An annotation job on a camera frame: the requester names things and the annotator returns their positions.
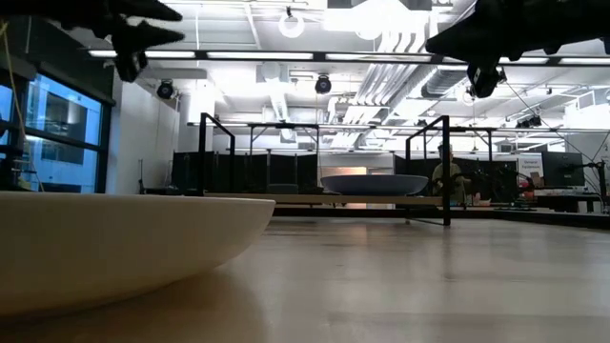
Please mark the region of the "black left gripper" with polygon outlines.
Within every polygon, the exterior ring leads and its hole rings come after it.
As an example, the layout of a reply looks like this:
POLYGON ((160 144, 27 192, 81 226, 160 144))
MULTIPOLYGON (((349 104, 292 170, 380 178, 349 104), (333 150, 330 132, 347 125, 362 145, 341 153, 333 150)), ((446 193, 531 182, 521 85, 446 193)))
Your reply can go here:
POLYGON ((112 35, 116 52, 139 52, 184 39, 182 32, 141 21, 125 24, 120 14, 163 21, 182 15, 159 0, 1 0, 1 16, 30 15, 58 22, 64 30, 88 29, 97 38, 112 35))

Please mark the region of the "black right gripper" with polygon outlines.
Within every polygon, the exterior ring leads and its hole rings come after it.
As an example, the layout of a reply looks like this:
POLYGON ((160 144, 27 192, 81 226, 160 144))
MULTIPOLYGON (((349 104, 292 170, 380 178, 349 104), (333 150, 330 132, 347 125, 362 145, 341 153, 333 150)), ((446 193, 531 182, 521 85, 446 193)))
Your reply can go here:
POLYGON ((479 41, 467 40, 479 23, 491 34, 493 50, 511 61, 531 50, 552 55, 564 45, 609 38, 609 0, 481 0, 476 18, 430 37, 426 50, 462 61, 482 59, 479 41))

